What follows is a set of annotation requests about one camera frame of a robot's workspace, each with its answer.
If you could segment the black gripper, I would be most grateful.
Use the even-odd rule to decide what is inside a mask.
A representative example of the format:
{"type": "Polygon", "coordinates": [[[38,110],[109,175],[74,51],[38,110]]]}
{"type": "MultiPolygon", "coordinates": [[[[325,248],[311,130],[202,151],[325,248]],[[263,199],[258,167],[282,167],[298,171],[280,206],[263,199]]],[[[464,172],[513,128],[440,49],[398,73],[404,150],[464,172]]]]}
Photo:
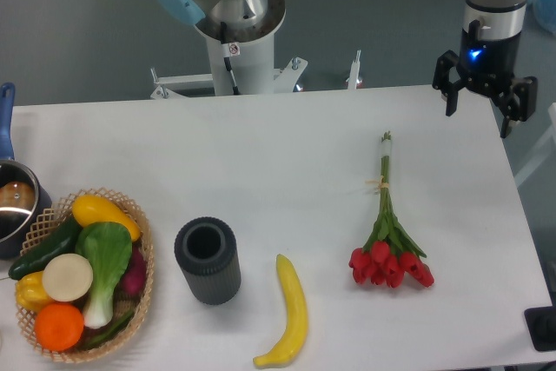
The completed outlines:
{"type": "Polygon", "coordinates": [[[446,101],[446,116],[457,110],[459,91],[494,94],[492,101],[503,115],[500,137],[507,138],[515,124],[525,122],[536,110],[538,79],[514,77],[520,33],[502,40],[477,40],[461,33],[460,55],[448,50],[436,62],[432,86],[446,101]],[[459,79],[450,80],[453,68],[459,79]]]}

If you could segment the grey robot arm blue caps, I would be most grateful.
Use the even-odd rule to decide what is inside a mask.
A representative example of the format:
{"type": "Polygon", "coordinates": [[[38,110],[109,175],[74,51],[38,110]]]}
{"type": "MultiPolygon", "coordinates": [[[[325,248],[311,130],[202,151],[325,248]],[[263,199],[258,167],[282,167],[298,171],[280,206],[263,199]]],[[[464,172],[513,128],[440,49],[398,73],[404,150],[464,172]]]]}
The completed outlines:
{"type": "MultiPolygon", "coordinates": [[[[457,109],[467,89],[489,98],[500,110],[502,136],[535,111],[538,83],[519,78],[513,67],[527,0],[466,0],[460,49],[441,55],[433,87],[457,109]]],[[[284,0],[157,0],[181,23],[205,38],[218,96],[272,93],[277,88],[274,35],[285,17],[284,0]]]]}

